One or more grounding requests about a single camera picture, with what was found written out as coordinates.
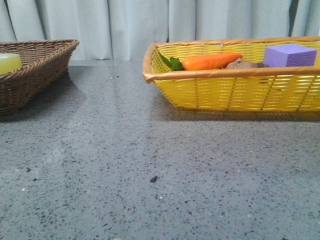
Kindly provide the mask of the yellow tape roll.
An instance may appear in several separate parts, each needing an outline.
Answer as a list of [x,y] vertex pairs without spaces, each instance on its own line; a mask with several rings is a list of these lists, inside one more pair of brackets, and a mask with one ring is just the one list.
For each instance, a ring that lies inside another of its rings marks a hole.
[[10,73],[22,67],[21,56],[16,53],[0,54],[0,74]]

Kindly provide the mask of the small black debris crumb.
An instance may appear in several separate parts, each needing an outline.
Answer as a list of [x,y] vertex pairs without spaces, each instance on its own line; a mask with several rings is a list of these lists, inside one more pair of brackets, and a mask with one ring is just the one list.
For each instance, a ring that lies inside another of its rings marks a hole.
[[157,180],[158,180],[158,177],[157,177],[157,176],[154,176],[154,177],[152,177],[149,181],[150,181],[151,183],[155,183]]

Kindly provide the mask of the orange toy carrot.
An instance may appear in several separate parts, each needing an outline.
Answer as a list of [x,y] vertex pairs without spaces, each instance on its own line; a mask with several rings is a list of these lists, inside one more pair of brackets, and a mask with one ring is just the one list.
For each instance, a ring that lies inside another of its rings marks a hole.
[[158,54],[163,63],[167,65],[172,71],[219,69],[243,57],[242,54],[236,52],[221,52],[214,54],[190,55],[180,60],[176,57],[170,57],[168,59],[160,52]]

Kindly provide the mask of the brown toy object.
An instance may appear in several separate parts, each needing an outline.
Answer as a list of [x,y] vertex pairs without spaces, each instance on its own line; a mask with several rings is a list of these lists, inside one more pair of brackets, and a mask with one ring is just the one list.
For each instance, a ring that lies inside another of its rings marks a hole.
[[226,66],[223,66],[223,69],[249,69],[249,68],[269,68],[268,64],[264,64],[263,62],[251,62],[244,61],[242,58],[238,58],[237,60],[229,63]]

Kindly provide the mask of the white curtain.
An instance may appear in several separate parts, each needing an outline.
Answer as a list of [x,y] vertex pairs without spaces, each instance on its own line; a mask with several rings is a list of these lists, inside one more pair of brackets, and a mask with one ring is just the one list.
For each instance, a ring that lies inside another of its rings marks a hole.
[[151,43],[317,36],[317,0],[3,0],[3,42],[77,39],[74,60],[140,60]]

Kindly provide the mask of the yellow woven plastic basket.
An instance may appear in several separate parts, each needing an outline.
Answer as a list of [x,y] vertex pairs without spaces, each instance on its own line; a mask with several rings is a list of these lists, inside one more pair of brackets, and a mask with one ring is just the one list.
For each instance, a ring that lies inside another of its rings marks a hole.
[[142,75],[178,108],[218,112],[317,112],[320,109],[320,64],[314,66],[171,71],[162,57],[238,52],[261,62],[265,48],[300,44],[319,49],[318,36],[195,40],[152,43]]

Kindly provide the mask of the brown wicker basket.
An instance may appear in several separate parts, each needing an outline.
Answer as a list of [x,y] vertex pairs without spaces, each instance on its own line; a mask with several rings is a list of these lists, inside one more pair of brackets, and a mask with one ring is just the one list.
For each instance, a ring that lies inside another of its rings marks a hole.
[[19,111],[39,92],[68,71],[77,39],[0,43],[1,53],[19,54],[22,67],[0,75],[0,114]]

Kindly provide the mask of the purple foam block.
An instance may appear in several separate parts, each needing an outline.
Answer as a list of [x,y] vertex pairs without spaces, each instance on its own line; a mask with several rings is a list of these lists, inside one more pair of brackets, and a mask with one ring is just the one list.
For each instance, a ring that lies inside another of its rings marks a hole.
[[263,63],[269,67],[314,66],[318,51],[315,48],[295,43],[268,46]]

